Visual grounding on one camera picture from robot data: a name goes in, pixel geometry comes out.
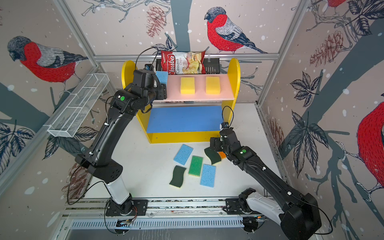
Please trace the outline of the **yellow sponge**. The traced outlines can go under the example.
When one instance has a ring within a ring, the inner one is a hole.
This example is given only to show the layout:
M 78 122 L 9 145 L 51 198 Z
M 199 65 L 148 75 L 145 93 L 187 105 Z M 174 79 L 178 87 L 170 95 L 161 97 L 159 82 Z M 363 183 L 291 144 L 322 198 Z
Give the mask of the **yellow sponge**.
M 181 77 L 181 94 L 194 95 L 195 94 L 195 78 L 194 77 Z
M 206 94 L 219 95 L 221 93 L 220 77 L 206 77 Z

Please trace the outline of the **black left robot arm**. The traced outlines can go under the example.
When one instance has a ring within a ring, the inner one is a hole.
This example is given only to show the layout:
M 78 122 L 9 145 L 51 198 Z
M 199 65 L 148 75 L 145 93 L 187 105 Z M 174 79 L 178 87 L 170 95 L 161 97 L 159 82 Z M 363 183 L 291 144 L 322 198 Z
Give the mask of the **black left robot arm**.
M 135 70 L 133 82 L 113 96 L 104 126 L 89 152 L 75 158 L 92 176 L 104 182 L 113 203 L 124 215 L 129 214 L 134 207 L 132 195 L 121 177 L 123 166 L 112 159 L 112 154 L 123 131 L 138 111 L 145 114 L 146 106 L 166 97 L 166 85 L 160 83 L 155 72 Z

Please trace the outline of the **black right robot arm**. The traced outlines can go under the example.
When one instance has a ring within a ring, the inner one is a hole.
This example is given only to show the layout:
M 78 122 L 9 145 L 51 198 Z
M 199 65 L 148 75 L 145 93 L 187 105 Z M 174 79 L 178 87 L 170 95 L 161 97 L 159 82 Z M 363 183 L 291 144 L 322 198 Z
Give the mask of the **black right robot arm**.
M 210 139 L 210 149 L 223 152 L 235 166 L 253 177 L 272 197 L 270 200 L 248 188 L 239 195 L 244 213 L 258 212 L 280 225 L 290 240 L 308 240 L 321 227 L 317 200 L 303 195 L 278 177 L 248 146 L 242 146 L 233 128 L 219 132 Z

